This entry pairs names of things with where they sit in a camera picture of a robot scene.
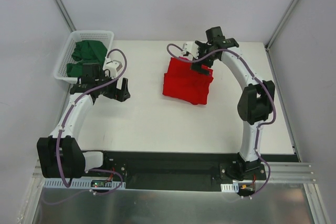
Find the pink t shirt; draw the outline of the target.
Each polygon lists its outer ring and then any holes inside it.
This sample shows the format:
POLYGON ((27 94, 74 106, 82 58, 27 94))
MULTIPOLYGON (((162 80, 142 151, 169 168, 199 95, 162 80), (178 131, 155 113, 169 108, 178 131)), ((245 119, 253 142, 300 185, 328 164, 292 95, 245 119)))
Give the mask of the pink t shirt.
POLYGON ((188 58, 185 58, 185 57, 179 57, 179 60, 182 60, 182 61, 190 61, 188 58))

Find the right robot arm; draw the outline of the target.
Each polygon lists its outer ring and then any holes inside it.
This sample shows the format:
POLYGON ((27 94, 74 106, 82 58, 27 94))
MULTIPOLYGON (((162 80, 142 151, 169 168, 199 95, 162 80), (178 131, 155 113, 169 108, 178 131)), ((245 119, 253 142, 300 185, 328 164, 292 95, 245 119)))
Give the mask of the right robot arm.
POLYGON ((191 69, 208 76, 215 60, 225 64, 239 83, 242 94, 237 112, 243 121, 243 140, 237 160, 225 169, 227 177, 235 180, 250 178, 261 165, 260 139, 269 115, 276 114, 274 105, 275 84, 261 80, 239 51, 234 38, 226 38, 222 29, 212 27, 206 31, 206 42, 194 41, 196 50, 191 69))

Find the white plastic basket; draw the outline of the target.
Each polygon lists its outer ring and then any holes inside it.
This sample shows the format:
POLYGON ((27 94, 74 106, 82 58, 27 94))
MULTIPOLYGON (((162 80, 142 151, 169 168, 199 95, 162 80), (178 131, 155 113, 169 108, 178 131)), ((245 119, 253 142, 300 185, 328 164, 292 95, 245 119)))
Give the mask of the white plastic basket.
POLYGON ((75 63, 75 60, 72 58, 72 53, 76 47, 76 43, 83 40, 96 40, 100 41, 104 44, 107 50, 112 49, 112 42, 114 39, 114 33, 109 30, 76 30, 73 31, 63 49, 61 54, 56 61, 56 65, 54 68, 54 77, 57 80, 65 81, 69 84, 75 84, 77 82, 77 78, 68 77, 67 75, 67 64, 75 63))

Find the red t shirt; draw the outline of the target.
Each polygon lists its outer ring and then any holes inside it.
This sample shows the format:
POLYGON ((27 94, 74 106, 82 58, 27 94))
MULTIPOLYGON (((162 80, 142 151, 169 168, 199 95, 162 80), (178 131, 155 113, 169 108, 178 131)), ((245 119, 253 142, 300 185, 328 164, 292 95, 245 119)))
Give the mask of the red t shirt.
POLYGON ((191 69, 191 64, 171 58, 163 77, 162 94, 180 99, 193 105, 206 105, 209 86, 213 81, 213 70, 204 66, 209 74, 201 74, 191 69))

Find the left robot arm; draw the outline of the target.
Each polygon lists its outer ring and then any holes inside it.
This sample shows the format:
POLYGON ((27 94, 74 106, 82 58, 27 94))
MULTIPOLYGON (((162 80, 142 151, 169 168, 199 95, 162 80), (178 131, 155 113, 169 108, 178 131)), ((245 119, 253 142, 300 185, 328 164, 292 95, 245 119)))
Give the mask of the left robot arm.
POLYGON ((80 178, 93 169, 99 176, 111 171, 111 163, 105 160, 102 151, 80 149, 77 139, 84 120, 99 96, 124 102, 130 98, 128 80, 118 77, 123 74, 122 63, 106 60, 103 66, 86 63, 82 75, 70 89, 69 103, 59 123, 48 137, 37 142, 41 171, 45 178, 80 178))

